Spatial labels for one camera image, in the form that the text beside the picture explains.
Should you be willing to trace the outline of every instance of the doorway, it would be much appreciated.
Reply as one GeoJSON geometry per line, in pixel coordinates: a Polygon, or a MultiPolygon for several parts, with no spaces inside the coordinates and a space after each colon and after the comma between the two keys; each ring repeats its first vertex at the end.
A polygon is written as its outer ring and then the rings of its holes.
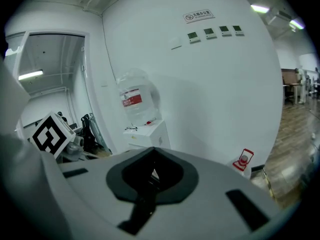
{"type": "Polygon", "coordinates": [[[111,154],[88,96],[85,36],[30,32],[8,36],[7,42],[11,54],[5,63],[16,79],[39,72],[18,81],[31,97],[16,128],[18,137],[29,139],[50,111],[62,113],[76,133],[82,129],[82,117],[88,115],[95,141],[111,154]]]}

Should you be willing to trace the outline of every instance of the cable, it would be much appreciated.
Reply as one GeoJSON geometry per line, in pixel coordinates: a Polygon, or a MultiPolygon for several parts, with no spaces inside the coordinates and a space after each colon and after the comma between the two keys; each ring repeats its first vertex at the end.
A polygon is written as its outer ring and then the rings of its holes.
{"type": "Polygon", "coordinates": [[[103,18],[103,16],[101,16],[101,20],[102,20],[102,28],[103,28],[103,36],[104,36],[104,44],[105,44],[105,48],[106,48],[106,53],[108,54],[109,63],[110,63],[110,67],[111,67],[111,71],[112,71],[114,80],[117,81],[115,73],[114,73],[114,69],[112,68],[112,65],[111,65],[111,60],[110,60],[109,51],[108,51],[108,47],[107,47],[106,33],[105,33],[105,26],[104,26],[104,18],[103,18]]]}

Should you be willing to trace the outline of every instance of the fluorescent light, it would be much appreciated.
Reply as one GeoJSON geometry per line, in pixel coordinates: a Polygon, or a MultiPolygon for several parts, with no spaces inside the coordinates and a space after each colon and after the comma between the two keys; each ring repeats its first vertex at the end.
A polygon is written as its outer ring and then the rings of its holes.
{"type": "Polygon", "coordinates": [[[251,7],[258,13],[267,13],[269,11],[269,8],[266,8],[266,7],[262,7],[262,6],[259,6],[259,5],[251,5],[251,7]]]}
{"type": "Polygon", "coordinates": [[[20,49],[20,46],[18,46],[16,50],[12,50],[11,48],[9,48],[8,50],[5,51],[5,56],[17,54],[19,52],[19,49],[20,49]]]}
{"type": "Polygon", "coordinates": [[[295,20],[291,20],[290,24],[296,26],[298,29],[303,30],[305,27],[300,25],[298,22],[296,22],[295,20]]]}
{"type": "Polygon", "coordinates": [[[34,71],[34,72],[31,72],[31,73],[28,73],[28,74],[22,74],[19,76],[19,80],[22,80],[22,79],[26,79],[26,78],[32,78],[32,77],[35,77],[35,76],[39,76],[39,75],[42,75],[44,72],[42,70],[38,70],[38,71],[34,71]]]}

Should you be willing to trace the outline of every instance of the ceiling vent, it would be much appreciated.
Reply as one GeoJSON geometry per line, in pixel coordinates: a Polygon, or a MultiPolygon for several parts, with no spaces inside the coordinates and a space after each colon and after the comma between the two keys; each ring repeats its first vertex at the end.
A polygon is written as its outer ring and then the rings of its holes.
{"type": "Polygon", "coordinates": [[[289,14],[276,8],[270,10],[265,16],[265,21],[267,25],[277,28],[287,27],[291,20],[292,18],[289,14]]]}

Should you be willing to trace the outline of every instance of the sign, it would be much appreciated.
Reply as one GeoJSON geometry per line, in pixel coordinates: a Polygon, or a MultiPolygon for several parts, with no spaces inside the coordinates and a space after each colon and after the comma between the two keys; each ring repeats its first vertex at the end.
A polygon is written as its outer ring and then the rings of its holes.
{"type": "Polygon", "coordinates": [[[54,155],[56,159],[67,144],[74,139],[76,134],[69,128],[63,119],[50,112],[37,125],[30,142],[40,151],[54,155]]]}
{"type": "Polygon", "coordinates": [[[123,95],[121,95],[121,99],[124,107],[128,107],[142,102],[139,89],[134,89],[125,92],[123,95]]]}
{"type": "Polygon", "coordinates": [[[211,13],[210,10],[204,9],[204,10],[197,10],[194,12],[189,12],[187,14],[184,14],[183,18],[186,21],[186,23],[188,24],[191,22],[197,22],[197,21],[211,19],[211,18],[215,18],[215,17],[211,13]]]}

